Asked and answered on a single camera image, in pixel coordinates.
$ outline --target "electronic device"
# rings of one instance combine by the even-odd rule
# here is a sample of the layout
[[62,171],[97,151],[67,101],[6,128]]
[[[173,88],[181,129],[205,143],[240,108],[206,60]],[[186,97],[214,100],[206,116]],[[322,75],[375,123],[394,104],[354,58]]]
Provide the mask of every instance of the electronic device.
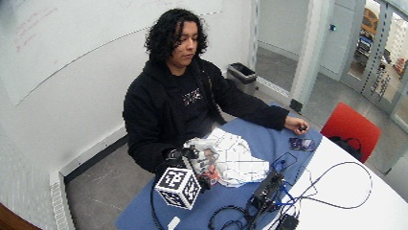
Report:
[[260,212],[264,212],[266,208],[272,207],[274,199],[277,198],[277,193],[281,189],[282,181],[284,175],[277,171],[272,171],[250,197],[249,203],[260,210]]
[[315,141],[311,139],[302,139],[298,137],[291,137],[290,138],[290,148],[291,150],[313,151],[317,149]]
[[280,221],[277,230],[295,230],[297,227],[298,227],[298,219],[294,216],[286,214],[282,220]]

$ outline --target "young man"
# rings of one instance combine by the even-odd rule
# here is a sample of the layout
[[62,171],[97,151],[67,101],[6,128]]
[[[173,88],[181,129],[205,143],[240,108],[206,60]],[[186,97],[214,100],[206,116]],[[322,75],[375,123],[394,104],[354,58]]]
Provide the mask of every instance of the young man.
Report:
[[214,123],[225,123],[217,105],[261,126],[285,127],[295,134],[307,131],[303,119],[245,94],[217,66],[200,58],[206,35],[192,12],[167,11],[151,28],[145,47],[149,61],[128,89],[123,113],[129,154],[145,170],[157,173],[188,140],[209,134]]

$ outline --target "black and white cube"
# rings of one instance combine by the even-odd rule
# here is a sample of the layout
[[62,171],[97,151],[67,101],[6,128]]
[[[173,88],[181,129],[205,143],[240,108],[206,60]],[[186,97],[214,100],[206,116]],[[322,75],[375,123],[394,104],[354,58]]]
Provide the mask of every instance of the black and white cube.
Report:
[[190,210],[201,188],[193,171],[180,168],[168,168],[155,187],[169,205]]

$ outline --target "glass door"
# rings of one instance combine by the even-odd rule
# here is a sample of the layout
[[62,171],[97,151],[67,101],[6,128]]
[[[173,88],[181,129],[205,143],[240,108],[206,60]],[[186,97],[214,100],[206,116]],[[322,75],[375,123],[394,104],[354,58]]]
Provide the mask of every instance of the glass door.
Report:
[[378,55],[375,50],[381,44],[382,33],[385,30],[385,23],[381,23],[381,19],[385,19],[386,11],[387,5],[385,3],[366,0],[353,61],[349,73],[342,78],[342,81],[358,92],[363,91],[367,78],[373,75],[373,64]]
[[366,0],[361,35],[342,81],[390,114],[402,96],[408,58],[406,15],[381,0]]
[[385,24],[381,43],[373,50],[375,57],[362,93],[392,113],[407,85],[408,22],[404,14],[399,14],[391,5],[387,5]]
[[392,120],[404,129],[404,131],[408,132],[408,88],[407,87],[403,92],[403,96],[399,99],[396,108],[394,110]]
[[258,1],[258,81],[289,100],[307,20],[309,1]]

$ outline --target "gray trash bin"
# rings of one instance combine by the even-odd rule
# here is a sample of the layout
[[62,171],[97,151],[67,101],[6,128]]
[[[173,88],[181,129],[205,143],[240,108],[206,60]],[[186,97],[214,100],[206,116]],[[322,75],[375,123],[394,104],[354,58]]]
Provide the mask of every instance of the gray trash bin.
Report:
[[257,75],[256,72],[240,62],[229,65],[228,79],[233,80],[237,87],[246,94],[254,95]]

